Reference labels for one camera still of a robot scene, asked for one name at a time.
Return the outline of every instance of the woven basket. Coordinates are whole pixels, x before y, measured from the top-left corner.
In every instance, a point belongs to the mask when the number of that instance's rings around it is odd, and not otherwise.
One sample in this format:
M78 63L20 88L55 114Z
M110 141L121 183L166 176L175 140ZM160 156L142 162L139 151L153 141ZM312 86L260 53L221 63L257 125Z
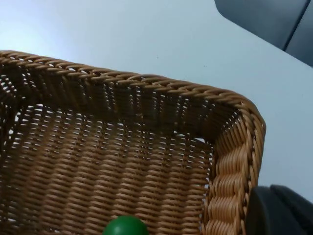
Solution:
M231 91L0 51L0 234L245 234L265 123Z

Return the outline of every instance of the basket rim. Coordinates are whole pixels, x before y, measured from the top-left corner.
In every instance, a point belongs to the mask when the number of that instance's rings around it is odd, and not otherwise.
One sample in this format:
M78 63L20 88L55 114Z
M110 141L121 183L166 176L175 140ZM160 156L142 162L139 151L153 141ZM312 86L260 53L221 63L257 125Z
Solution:
M0 63L16 64L16 66L37 70L47 70L58 75L66 76L68 79L84 79L93 83L116 82L121 85L144 86L145 88L154 89L159 92L177 93L181 96L194 96L213 100L235 107L241 113L254 114L254 119L257 118L263 130L266 130L266 123L256 105L250 99L231 90L175 80L154 74L139 74L103 69L14 50L0 50Z

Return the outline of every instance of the basket bottom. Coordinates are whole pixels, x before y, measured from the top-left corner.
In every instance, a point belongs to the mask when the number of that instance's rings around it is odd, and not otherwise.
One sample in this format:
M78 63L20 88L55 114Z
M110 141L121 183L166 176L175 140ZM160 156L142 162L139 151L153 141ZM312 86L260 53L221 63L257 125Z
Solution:
M207 142L36 105L18 113L5 148L0 220L18 226L1 224L0 234L31 224L47 231L33 235L98 235L127 214L150 234L200 233Z

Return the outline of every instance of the wicker weave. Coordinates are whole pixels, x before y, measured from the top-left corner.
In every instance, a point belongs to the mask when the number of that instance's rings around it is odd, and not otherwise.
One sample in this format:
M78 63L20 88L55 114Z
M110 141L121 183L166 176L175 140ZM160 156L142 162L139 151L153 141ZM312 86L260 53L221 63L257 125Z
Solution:
M0 234L245 234L265 123L231 91L0 51Z

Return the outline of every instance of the white table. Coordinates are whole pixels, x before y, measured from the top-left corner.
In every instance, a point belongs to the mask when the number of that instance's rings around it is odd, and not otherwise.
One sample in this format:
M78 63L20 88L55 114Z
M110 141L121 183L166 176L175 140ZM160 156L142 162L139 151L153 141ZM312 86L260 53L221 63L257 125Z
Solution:
M313 201L313 69L223 18L213 0L12 0L0 9L0 49L249 97L268 128L259 184Z

